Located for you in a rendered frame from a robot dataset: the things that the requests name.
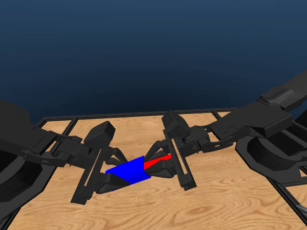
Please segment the thin red peg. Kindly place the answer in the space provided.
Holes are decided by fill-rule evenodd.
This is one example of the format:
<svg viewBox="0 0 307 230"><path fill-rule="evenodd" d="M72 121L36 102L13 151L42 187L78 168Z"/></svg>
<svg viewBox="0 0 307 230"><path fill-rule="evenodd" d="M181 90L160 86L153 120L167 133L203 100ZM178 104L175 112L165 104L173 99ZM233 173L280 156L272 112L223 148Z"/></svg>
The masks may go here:
<svg viewBox="0 0 307 230"><path fill-rule="evenodd" d="M158 162L160 162L162 160L169 160L171 158L172 158L172 156L170 154L168 154L166 156L158 157L158 158L153 159L153 160L145 161L144 162L144 170L150 168L151 166L157 164Z"/></svg>

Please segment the blue hollow socket block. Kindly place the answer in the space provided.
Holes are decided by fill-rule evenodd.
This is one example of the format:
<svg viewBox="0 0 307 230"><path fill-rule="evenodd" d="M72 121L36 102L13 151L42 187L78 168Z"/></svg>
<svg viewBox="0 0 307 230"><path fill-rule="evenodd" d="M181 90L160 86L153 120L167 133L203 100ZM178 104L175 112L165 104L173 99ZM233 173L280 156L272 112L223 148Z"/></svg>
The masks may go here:
<svg viewBox="0 0 307 230"><path fill-rule="evenodd" d="M131 185L151 178L151 176L144 170L144 156L113 167L107 170L106 174L107 173L113 173L114 175L130 182Z"/></svg>

